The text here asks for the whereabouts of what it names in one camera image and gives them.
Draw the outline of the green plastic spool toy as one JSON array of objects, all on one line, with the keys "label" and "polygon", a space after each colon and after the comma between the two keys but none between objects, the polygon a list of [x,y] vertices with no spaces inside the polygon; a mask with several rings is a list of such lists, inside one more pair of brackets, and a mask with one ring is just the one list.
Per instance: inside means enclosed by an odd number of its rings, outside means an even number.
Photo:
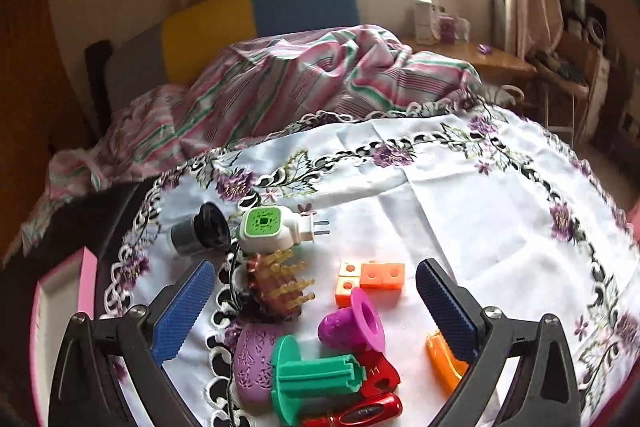
[{"label": "green plastic spool toy", "polygon": [[271,403],[285,426],[298,425],[305,399],[352,395],[367,380],[367,371],[355,355],[303,360],[293,335],[277,340],[271,367]]}]

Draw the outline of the brown amber toothed comb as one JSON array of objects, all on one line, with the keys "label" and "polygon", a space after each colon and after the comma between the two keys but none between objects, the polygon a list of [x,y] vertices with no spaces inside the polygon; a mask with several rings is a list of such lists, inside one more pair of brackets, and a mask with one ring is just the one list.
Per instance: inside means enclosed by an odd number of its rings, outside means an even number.
[{"label": "brown amber toothed comb", "polygon": [[246,262],[247,287],[264,317],[273,322],[292,321],[316,294],[314,279],[300,279],[305,261],[295,261],[292,249],[256,254]]}]

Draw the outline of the green white plug-in device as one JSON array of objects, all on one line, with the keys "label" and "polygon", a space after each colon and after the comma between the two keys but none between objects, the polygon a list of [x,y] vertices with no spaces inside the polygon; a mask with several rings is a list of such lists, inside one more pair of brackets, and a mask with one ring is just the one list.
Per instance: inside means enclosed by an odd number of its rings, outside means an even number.
[{"label": "green white plug-in device", "polygon": [[238,239],[245,254],[287,251],[300,243],[329,234],[329,222],[314,221],[283,206],[260,206],[244,213]]}]

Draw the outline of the red metallic flashlight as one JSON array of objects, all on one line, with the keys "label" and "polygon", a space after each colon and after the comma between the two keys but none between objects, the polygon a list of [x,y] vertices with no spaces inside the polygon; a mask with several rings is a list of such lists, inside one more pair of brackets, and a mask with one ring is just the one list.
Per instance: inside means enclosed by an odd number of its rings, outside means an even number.
[{"label": "red metallic flashlight", "polygon": [[370,427],[402,413],[401,399],[393,392],[364,398],[345,410],[302,420],[303,427]]}]

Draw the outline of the yellow blue grey headboard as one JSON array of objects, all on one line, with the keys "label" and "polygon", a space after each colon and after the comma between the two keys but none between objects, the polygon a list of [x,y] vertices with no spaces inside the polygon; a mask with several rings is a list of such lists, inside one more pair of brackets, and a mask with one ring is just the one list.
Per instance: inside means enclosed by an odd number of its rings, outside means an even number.
[{"label": "yellow blue grey headboard", "polygon": [[119,48],[108,40],[90,44],[85,63],[99,128],[105,132],[115,112],[145,92],[194,83],[232,44],[359,23],[357,0],[206,0]]}]

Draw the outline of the white box on desk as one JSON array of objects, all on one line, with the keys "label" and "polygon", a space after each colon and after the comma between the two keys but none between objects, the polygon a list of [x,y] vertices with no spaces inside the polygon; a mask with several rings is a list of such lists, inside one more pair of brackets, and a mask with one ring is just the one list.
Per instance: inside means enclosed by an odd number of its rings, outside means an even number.
[{"label": "white box on desk", "polygon": [[439,8],[433,0],[413,0],[416,42],[432,46],[439,43]]}]

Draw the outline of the white embroidered floral tablecloth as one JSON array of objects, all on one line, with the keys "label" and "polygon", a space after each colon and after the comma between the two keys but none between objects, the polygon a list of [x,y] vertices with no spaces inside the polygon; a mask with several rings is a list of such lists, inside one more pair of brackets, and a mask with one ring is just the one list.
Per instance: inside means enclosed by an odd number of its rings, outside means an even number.
[{"label": "white embroidered floral tablecloth", "polygon": [[401,378],[403,426],[444,402],[425,351],[435,325],[414,273],[433,257],[484,306],[559,317],[574,360],[580,419],[607,411],[639,358],[639,251],[588,164],[538,124],[500,109],[325,124],[241,150],[212,150],[163,174],[125,235],[104,317],[148,303],[188,266],[173,225],[213,202],[236,228],[246,208],[280,205],[318,225],[292,260],[314,300],[285,324],[306,359],[335,308],[347,261],[400,263],[399,291],[375,291],[386,357]]}]

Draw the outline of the wooden side desk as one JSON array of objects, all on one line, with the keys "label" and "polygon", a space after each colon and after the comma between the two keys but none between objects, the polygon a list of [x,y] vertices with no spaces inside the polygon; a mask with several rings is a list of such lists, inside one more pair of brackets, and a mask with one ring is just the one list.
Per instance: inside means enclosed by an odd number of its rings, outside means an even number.
[{"label": "wooden side desk", "polygon": [[524,60],[503,50],[493,49],[489,54],[480,53],[478,44],[460,41],[453,44],[437,43],[434,46],[420,44],[413,37],[401,37],[400,40],[410,46],[414,52],[430,51],[442,56],[470,63],[480,74],[484,83],[513,84],[523,89],[529,80],[533,80],[536,68]]}]

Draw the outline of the orange cube block toy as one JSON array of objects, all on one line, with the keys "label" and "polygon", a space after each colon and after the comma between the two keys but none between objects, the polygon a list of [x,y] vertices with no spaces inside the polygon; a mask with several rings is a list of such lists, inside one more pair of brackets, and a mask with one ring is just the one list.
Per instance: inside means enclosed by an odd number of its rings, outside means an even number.
[{"label": "orange cube block toy", "polygon": [[334,300],[339,308],[350,303],[356,287],[376,291],[400,291],[405,285],[405,265],[395,262],[344,261],[338,271]]}]

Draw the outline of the pink white tray box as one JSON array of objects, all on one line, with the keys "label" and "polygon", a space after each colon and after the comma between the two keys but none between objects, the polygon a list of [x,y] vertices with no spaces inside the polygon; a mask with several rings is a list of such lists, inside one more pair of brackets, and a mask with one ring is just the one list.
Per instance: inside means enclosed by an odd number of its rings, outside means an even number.
[{"label": "pink white tray box", "polygon": [[51,384],[66,326],[76,312],[93,317],[98,259],[88,248],[36,283],[29,329],[29,373],[38,426],[48,425]]}]

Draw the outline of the orange plastic clip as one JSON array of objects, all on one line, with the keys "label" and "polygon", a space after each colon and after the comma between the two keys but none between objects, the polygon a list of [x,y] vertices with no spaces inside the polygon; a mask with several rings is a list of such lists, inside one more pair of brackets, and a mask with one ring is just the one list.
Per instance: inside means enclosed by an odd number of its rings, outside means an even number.
[{"label": "orange plastic clip", "polygon": [[426,338],[425,346],[442,391],[451,395],[462,381],[469,364],[454,356],[444,335],[439,331]]}]

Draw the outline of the wooden shelf with clutter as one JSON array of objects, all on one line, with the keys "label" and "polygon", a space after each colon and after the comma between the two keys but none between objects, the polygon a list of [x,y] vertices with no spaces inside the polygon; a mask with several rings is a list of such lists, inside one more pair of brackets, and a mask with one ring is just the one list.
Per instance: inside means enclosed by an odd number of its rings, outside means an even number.
[{"label": "wooden shelf with clutter", "polygon": [[625,114],[638,93],[626,57],[608,47],[608,19],[588,0],[560,0],[563,32],[551,52],[538,51],[538,115],[544,127],[570,144],[590,142],[613,150],[625,129]]}]

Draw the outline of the small red plastic piece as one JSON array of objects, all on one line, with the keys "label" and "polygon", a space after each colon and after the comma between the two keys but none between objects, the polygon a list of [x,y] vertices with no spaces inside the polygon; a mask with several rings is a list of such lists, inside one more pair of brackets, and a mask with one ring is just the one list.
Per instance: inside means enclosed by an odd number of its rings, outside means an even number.
[{"label": "small red plastic piece", "polygon": [[360,388],[360,393],[365,398],[393,392],[399,386],[399,374],[382,352],[360,352],[356,354],[356,360],[366,370],[366,380]]}]

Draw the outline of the pink jar on desk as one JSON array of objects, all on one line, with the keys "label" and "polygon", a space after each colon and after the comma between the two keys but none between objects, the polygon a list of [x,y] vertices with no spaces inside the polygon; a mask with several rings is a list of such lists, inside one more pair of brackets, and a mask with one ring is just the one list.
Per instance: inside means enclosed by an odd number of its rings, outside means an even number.
[{"label": "pink jar on desk", "polygon": [[457,41],[456,18],[448,14],[440,14],[438,18],[439,42],[453,44]]}]

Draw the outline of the striped pink green blanket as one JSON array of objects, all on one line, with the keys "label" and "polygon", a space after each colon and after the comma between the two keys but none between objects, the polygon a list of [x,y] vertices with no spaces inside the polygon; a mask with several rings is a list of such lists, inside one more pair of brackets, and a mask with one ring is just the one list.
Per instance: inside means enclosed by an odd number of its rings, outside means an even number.
[{"label": "striped pink green blanket", "polygon": [[482,90],[468,62],[413,52],[385,28],[359,25],[238,42],[192,86],[165,84],[116,112],[91,150],[63,150],[21,226],[25,253],[73,199],[170,170],[183,161],[277,132],[319,110],[366,118],[425,108],[457,112]]}]

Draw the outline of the black grey cap bottle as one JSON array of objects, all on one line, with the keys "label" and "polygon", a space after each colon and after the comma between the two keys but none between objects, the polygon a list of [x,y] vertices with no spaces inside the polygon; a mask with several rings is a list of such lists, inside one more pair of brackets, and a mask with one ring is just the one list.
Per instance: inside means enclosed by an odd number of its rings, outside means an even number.
[{"label": "black grey cap bottle", "polygon": [[220,209],[213,202],[204,202],[195,215],[170,229],[169,242],[181,257],[207,251],[225,254],[231,247],[231,233]]}]

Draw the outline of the purple patterned oval case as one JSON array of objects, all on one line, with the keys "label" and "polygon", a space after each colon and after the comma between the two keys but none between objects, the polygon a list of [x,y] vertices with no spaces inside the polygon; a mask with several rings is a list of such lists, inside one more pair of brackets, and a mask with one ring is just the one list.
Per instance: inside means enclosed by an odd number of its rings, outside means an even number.
[{"label": "purple patterned oval case", "polygon": [[247,323],[240,332],[233,355],[233,379],[242,403],[267,405],[272,389],[271,358],[282,326]]}]

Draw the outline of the magenta funnel cup toy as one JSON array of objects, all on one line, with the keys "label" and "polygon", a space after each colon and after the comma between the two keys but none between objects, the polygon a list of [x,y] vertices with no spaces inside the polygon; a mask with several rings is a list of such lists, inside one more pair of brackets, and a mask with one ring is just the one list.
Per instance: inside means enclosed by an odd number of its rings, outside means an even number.
[{"label": "magenta funnel cup toy", "polygon": [[349,305],[323,317],[319,340],[335,350],[364,352],[385,350],[385,333],[378,311],[359,287],[352,290]]}]

